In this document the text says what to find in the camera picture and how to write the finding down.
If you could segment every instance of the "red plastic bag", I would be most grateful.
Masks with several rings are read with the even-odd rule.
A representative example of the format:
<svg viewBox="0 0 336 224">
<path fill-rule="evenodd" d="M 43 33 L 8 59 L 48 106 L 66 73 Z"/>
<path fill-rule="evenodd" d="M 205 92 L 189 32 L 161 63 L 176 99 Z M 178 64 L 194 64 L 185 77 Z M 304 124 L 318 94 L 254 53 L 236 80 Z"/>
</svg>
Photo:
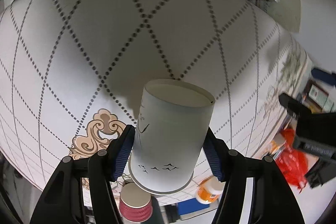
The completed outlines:
<svg viewBox="0 0 336 224">
<path fill-rule="evenodd" d="M 285 176 L 288 184 L 296 186 L 301 193 L 307 184 L 305 174 L 308 172 L 308 160 L 303 152 L 291 147 L 294 139 L 293 129 L 284 130 L 281 134 L 286 139 L 286 148 L 275 162 Z"/>
</svg>

